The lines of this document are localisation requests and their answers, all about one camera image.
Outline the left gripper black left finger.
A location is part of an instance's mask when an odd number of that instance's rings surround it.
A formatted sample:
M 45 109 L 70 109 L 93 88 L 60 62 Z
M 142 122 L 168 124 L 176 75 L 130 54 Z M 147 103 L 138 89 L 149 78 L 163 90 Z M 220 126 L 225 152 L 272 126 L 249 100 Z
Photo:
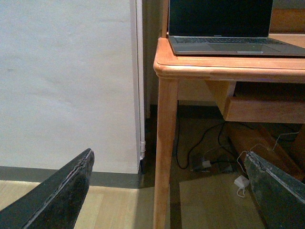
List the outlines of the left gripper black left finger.
M 88 148 L 0 212 L 2 229 L 72 229 L 89 190 L 94 152 Z

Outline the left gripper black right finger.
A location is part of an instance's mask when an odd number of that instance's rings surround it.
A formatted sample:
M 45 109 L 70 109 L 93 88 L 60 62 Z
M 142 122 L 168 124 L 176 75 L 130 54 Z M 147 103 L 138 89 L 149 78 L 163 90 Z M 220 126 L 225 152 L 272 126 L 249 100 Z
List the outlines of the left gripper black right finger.
M 305 185 L 254 152 L 244 165 L 252 192 L 270 229 L 305 227 Z

